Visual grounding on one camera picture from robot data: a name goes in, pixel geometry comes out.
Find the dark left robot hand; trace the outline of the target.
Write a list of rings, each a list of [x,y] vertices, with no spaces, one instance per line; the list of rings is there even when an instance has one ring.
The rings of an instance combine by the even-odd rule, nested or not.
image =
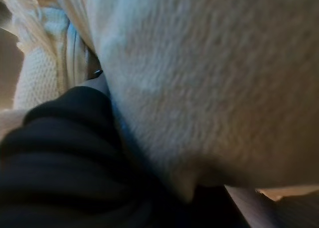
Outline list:
[[[102,71],[27,113],[0,144],[3,228],[246,228],[224,188],[187,205],[142,163],[114,125]]]

